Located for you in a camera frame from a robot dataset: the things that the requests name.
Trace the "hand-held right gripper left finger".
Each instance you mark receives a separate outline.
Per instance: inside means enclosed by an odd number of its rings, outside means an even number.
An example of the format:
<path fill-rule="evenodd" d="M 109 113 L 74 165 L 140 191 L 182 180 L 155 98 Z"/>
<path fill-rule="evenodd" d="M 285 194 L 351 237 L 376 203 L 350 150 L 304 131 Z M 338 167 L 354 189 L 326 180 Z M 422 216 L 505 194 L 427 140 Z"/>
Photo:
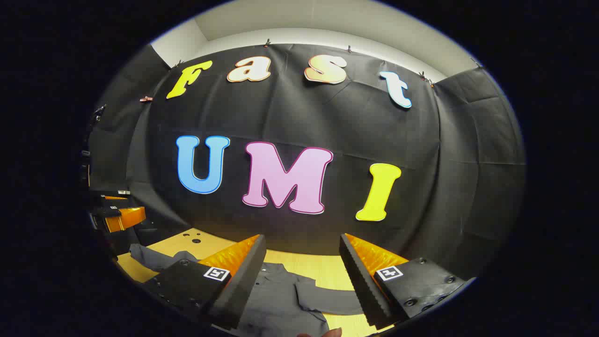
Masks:
<path fill-rule="evenodd" d="M 258 234 L 199 262 L 182 258 L 140 286 L 191 322 L 235 329 L 263 264 L 265 244 Z"/>

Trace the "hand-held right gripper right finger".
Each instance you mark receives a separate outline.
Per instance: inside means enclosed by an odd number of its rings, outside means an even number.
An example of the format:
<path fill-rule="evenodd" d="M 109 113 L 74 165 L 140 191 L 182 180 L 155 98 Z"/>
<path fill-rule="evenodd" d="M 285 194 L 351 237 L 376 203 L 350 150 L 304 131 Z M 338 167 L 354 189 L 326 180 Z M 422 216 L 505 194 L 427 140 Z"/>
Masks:
<path fill-rule="evenodd" d="M 407 260 L 355 237 L 340 235 L 339 254 L 369 325 L 377 329 L 417 320 L 468 286 L 432 260 Z"/>

